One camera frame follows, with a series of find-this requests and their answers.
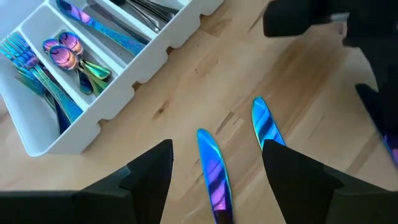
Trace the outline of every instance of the iridescent knife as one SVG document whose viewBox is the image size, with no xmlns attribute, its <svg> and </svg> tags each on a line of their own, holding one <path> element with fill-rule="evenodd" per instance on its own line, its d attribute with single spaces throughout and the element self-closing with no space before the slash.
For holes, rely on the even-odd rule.
<svg viewBox="0 0 398 224">
<path fill-rule="evenodd" d="M 103 24 L 91 18 L 87 13 L 75 6 L 72 6 L 64 0 L 57 0 L 57 6 L 67 17 L 94 28 L 98 32 L 118 43 L 120 46 L 124 47 L 126 50 L 130 51 L 134 56 L 136 56 L 145 47 L 145 45 L 140 43 L 138 40 L 107 28 Z"/>
<path fill-rule="evenodd" d="M 264 140 L 266 139 L 274 140 L 284 146 L 286 145 L 275 123 L 274 117 L 272 117 L 271 111 L 268 109 L 266 102 L 261 96 L 253 100 L 251 120 L 261 150 L 264 146 Z"/>
<path fill-rule="evenodd" d="M 197 138 L 203 176 L 215 222 L 232 224 L 234 221 L 231 187 L 221 151 L 208 131 L 199 129 Z"/>
</svg>

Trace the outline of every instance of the utensil organizer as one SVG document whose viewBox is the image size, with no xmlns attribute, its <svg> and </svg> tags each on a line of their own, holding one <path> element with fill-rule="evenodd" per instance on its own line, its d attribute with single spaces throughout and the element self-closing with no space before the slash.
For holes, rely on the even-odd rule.
<svg viewBox="0 0 398 224">
<path fill-rule="evenodd" d="M 87 6 L 86 0 L 66 1 L 80 9 Z M 109 0 L 96 2 L 129 27 L 152 39 L 133 60 L 126 60 L 122 51 L 110 49 L 106 45 L 109 40 L 100 39 L 81 24 L 65 17 L 58 10 L 55 0 L 0 0 L 0 19 L 4 21 L 0 28 L 0 39 L 11 32 L 20 33 L 49 72 L 84 111 L 59 136 L 55 113 L 43 98 L 14 78 L 16 69 L 6 57 L 0 57 L 0 94 L 26 152 L 32 157 L 45 153 L 83 152 L 101 131 L 98 121 L 113 119 L 134 97 L 132 85 L 135 82 L 148 82 L 166 63 L 167 48 L 181 47 L 199 28 L 200 14 L 212 14 L 223 0 L 158 0 L 180 8 L 180 12 L 158 34 Z M 42 51 L 42 42 L 63 30 L 77 34 L 86 52 L 112 71 L 112 82 L 99 97 L 80 92 L 74 79 L 52 64 Z"/>
</svg>

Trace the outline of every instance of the wooden countertop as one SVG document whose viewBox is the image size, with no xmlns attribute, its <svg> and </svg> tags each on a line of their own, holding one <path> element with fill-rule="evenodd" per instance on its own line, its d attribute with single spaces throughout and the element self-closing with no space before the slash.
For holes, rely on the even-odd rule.
<svg viewBox="0 0 398 224">
<path fill-rule="evenodd" d="M 236 223 L 283 223 L 251 125 L 263 96 L 287 145 L 389 190 L 398 172 L 354 84 L 374 86 L 358 49 L 341 45 L 339 26 L 297 38 L 267 39 L 267 0 L 226 0 L 81 155 L 29 158 L 0 104 L 0 189 L 81 189 L 163 139 L 174 140 L 174 168 L 162 223 L 213 223 L 201 176 L 196 130 L 217 139 L 226 161 Z"/>
</svg>

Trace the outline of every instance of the fork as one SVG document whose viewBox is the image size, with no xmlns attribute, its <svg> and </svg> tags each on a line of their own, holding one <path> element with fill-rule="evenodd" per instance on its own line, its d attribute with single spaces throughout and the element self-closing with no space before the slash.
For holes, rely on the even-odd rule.
<svg viewBox="0 0 398 224">
<path fill-rule="evenodd" d="M 19 67 L 19 74 L 22 73 L 25 77 L 29 77 L 27 75 L 29 74 L 27 73 L 28 71 L 43 84 L 45 89 L 51 93 L 54 100 L 59 104 L 71 124 L 82 114 L 83 110 L 47 76 L 43 70 L 44 66 L 19 34 L 13 33 L 7 36 L 1 43 L 1 47 L 3 48 L 2 53 L 4 51 L 10 53 L 9 55 L 14 59 L 14 65 Z"/>
</svg>

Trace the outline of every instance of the cutlery tray compartment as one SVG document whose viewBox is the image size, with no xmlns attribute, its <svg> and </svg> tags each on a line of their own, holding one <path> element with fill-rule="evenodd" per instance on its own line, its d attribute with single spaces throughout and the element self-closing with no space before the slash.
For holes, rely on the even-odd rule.
<svg viewBox="0 0 398 224">
<path fill-rule="evenodd" d="M 78 154 L 97 137 L 98 121 L 113 119 L 134 97 L 132 85 L 146 83 L 166 63 L 169 47 L 178 48 L 199 28 L 200 14 L 210 15 L 223 0 L 153 0 L 179 9 L 178 14 L 158 33 L 109 0 L 95 0 L 126 26 L 145 35 L 150 42 L 133 57 L 127 50 L 94 29 L 69 19 L 58 9 L 56 0 L 5 0 L 0 9 L 3 21 L 0 39 L 17 32 L 30 45 L 43 65 L 58 81 L 83 114 L 62 134 L 58 134 L 57 117 L 46 101 L 14 78 L 16 69 L 6 57 L 0 57 L 0 94 L 21 137 L 28 155 L 45 153 Z M 120 33 L 123 30 L 89 7 L 87 0 L 65 0 L 82 9 L 97 21 Z M 70 31 L 79 36 L 83 57 L 111 70 L 109 86 L 97 97 L 79 90 L 74 72 L 65 72 L 54 65 L 43 51 L 44 40 Z"/>
</svg>

